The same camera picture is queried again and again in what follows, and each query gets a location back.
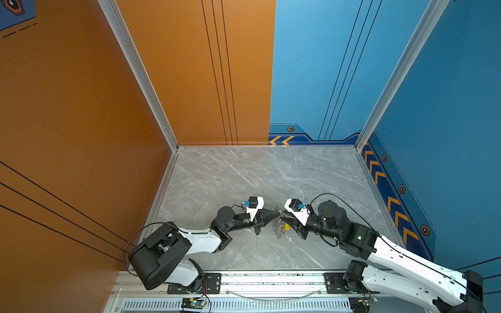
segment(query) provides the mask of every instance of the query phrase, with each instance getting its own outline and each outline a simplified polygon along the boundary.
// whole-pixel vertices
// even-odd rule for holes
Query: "blue wall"
[[[428,2],[277,0],[270,123],[297,124],[314,140],[344,140],[359,132]]]
[[[37,16],[35,12],[35,0],[23,0],[21,3],[25,12],[21,15],[15,15],[0,2],[0,31]]]
[[[436,229],[435,262],[501,256],[501,2],[451,1],[376,128]],[[501,260],[471,268],[501,273]],[[501,289],[501,277],[485,292]],[[501,294],[485,296],[499,311]]]

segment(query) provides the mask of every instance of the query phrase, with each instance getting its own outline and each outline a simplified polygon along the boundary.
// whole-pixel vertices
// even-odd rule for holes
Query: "hexagonal icon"
[[[421,232],[425,236],[430,236],[430,233],[431,233],[430,228],[426,225],[421,226]]]
[[[15,15],[21,15],[25,12],[21,0],[2,0],[2,4]]]

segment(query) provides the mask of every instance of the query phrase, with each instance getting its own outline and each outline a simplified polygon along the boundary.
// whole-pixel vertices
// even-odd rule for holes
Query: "aluminum frame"
[[[324,273],[344,273],[345,269],[319,269],[319,270],[222,270],[205,271],[205,273],[221,274],[221,291],[219,294],[210,294],[212,301],[233,299],[244,300],[245,297],[257,297],[265,299],[277,299],[285,301],[294,298],[303,298],[305,301],[337,301],[346,300],[347,297],[363,297],[363,294],[328,294],[325,288]],[[168,294],[168,284],[163,284],[154,290],[145,290],[138,277],[131,276],[126,271],[121,271],[117,277],[113,290],[104,309],[104,313],[122,311],[123,305],[130,298],[179,300],[182,295]],[[379,294],[378,297],[390,295]],[[256,308],[255,311],[284,312],[279,307],[269,307],[268,310]],[[302,311],[320,311],[318,307],[305,308]]]
[[[300,148],[300,147],[353,147],[353,145],[180,145],[180,148]]]
[[[169,184],[170,177],[172,176],[172,171],[174,171],[174,166],[176,164],[178,153],[177,151],[173,151],[170,155],[169,163],[165,168],[165,172],[163,173],[162,180],[160,181],[160,186],[158,186],[157,193],[155,195],[155,199],[153,199],[153,203],[151,204],[150,211],[148,213],[148,217],[144,222],[144,225],[151,224],[155,221],[156,216],[158,215],[158,211],[160,210],[160,206],[162,205],[162,199],[165,195],[165,191],[167,190],[167,185]],[[147,227],[141,231],[139,235],[138,242],[143,241],[146,237],[151,235],[154,227]]]
[[[419,52],[423,48],[426,40],[431,34],[431,31],[437,24],[439,18],[442,16],[445,7],[448,5],[449,0],[431,0],[424,11],[419,24],[417,25],[414,33],[412,34],[407,46],[405,47],[402,56],[398,60],[398,63],[390,76],[390,79],[386,83],[383,92],[379,96],[374,109],[372,110],[364,128],[360,132],[357,141],[355,142],[355,148],[357,151],[362,151],[365,143],[369,140],[374,129],[376,129],[379,120],[384,114],[384,111],[388,108],[393,96],[397,92],[400,84],[402,84],[405,76],[409,72],[412,64],[416,60]]]
[[[365,177],[369,181],[369,186],[371,187],[372,193],[374,194],[374,197],[376,198],[376,201],[379,205],[379,208],[381,209],[381,212],[383,213],[384,219],[386,220],[386,223],[388,224],[388,227],[390,228],[390,232],[393,235],[393,238],[396,241],[396,244],[398,244],[401,247],[405,247],[404,241],[402,237],[400,236],[400,233],[398,232],[398,228],[393,222],[393,219],[391,218],[390,212],[388,211],[388,208],[386,207],[386,204],[384,203],[383,197],[381,197],[381,193],[379,192],[379,189],[377,189],[376,183],[374,182],[374,179],[372,179],[371,173],[369,172],[369,169],[367,168],[367,164],[365,164],[364,159],[362,158],[362,154],[359,152],[355,151],[355,154],[357,155],[357,160],[360,163],[360,166],[362,166]]]
[[[179,144],[115,0],[98,0],[172,153]]]

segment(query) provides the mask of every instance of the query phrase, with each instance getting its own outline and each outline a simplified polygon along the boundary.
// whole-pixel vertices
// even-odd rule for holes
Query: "ventilation grille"
[[[173,310],[179,309],[180,302],[176,300],[158,300],[158,299],[150,299],[150,298],[133,298],[130,300],[126,300],[122,307],[123,310],[137,310],[137,309],[166,309],[171,308]]]
[[[253,301],[234,297],[211,299],[211,313],[223,312],[352,312],[347,297],[323,297],[301,301]],[[180,298],[127,298],[122,311],[179,312]],[[208,312],[208,306],[201,311]]]

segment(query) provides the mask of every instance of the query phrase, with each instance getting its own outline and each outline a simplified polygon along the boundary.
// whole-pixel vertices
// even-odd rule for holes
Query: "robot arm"
[[[173,222],[160,226],[139,243],[129,254],[129,262],[147,290],[164,282],[178,283],[190,291],[197,291],[203,283],[203,270],[188,255],[199,252],[218,252],[230,242],[230,231],[261,227],[280,215],[263,209],[263,198],[251,197],[244,202],[246,213],[235,214],[229,206],[219,209],[210,228],[188,230]]]
[[[400,273],[380,271],[353,260],[344,275],[347,288],[356,293],[379,291],[421,305],[436,313],[481,313],[482,277],[445,268],[398,246],[374,229],[351,222],[346,210],[331,200],[321,203],[319,215],[310,205],[289,199],[282,215],[298,235],[308,232],[333,238],[348,254],[381,264]]]

